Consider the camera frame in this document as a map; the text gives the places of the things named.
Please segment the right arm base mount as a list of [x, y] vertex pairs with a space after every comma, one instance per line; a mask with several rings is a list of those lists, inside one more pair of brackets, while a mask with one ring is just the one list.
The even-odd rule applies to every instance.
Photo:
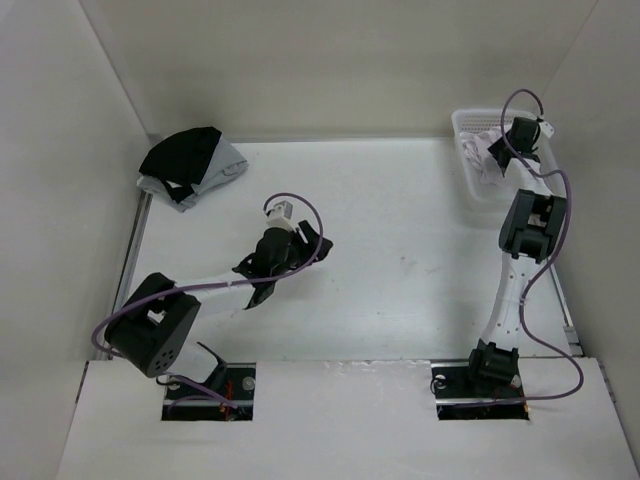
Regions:
[[529, 420], [519, 377], [514, 382], [468, 378], [466, 362], [431, 364], [430, 390], [435, 397], [439, 420]]

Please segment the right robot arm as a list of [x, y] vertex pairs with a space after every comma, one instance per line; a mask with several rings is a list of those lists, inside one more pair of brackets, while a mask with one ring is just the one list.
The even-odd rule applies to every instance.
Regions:
[[498, 130], [488, 147], [514, 199], [500, 229], [501, 278], [487, 326], [469, 357], [464, 384], [483, 396], [493, 389], [519, 384], [520, 309], [530, 280], [552, 255], [563, 227], [567, 200], [555, 195], [542, 178], [536, 154], [540, 122], [516, 117]]

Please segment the white tank top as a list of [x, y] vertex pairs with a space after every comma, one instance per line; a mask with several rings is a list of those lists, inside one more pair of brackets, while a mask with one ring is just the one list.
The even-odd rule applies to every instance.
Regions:
[[489, 148], [501, 139], [498, 127], [482, 131], [478, 134], [462, 132], [461, 140], [463, 156], [467, 162], [477, 171], [482, 185], [493, 185], [502, 189], [513, 189], [507, 182], [497, 161], [489, 152]]

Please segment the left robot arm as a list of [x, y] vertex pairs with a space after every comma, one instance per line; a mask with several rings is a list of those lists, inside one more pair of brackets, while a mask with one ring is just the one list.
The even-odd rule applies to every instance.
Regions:
[[214, 398], [223, 390], [226, 364], [203, 343], [188, 340], [203, 310], [209, 308], [211, 315], [217, 315], [253, 309], [274, 293], [279, 276], [307, 261], [324, 260], [332, 247], [331, 240], [302, 221], [292, 230], [267, 228], [253, 253], [225, 275], [208, 280], [220, 283], [220, 288], [166, 295], [178, 284], [159, 272], [153, 273], [127, 303], [154, 294], [158, 297], [110, 322], [105, 340], [146, 377], [186, 377], [200, 397]]

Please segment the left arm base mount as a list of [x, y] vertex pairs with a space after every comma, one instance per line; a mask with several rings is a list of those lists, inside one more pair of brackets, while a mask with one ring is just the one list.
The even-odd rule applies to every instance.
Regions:
[[189, 367], [195, 378], [185, 383], [175, 376], [161, 375], [156, 384], [164, 389], [163, 421], [236, 422], [253, 419], [257, 365], [228, 363], [202, 342], [187, 345], [178, 358], [179, 367]]

